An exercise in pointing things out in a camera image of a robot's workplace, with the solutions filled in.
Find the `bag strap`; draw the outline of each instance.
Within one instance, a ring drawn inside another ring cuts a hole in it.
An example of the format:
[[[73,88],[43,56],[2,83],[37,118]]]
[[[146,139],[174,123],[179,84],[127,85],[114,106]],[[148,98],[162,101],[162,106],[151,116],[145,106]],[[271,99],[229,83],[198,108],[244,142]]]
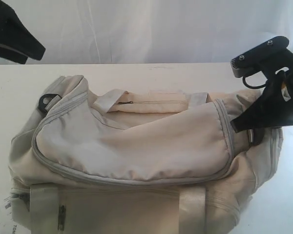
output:
[[[100,114],[105,114],[125,93],[128,92],[120,89],[113,89],[103,96],[98,97],[97,100],[92,104],[92,107],[100,112]]]
[[[30,187],[30,226],[32,234],[57,234],[59,217],[58,188],[54,185]]]
[[[188,187],[180,191],[179,234],[206,233],[206,188]]]

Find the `white wall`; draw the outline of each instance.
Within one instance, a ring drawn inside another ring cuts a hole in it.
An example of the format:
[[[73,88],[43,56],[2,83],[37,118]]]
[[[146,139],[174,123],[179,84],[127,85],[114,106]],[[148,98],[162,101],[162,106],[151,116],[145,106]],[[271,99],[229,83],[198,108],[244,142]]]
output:
[[[47,49],[28,63],[221,62],[276,35],[293,51],[293,0],[4,1]]]

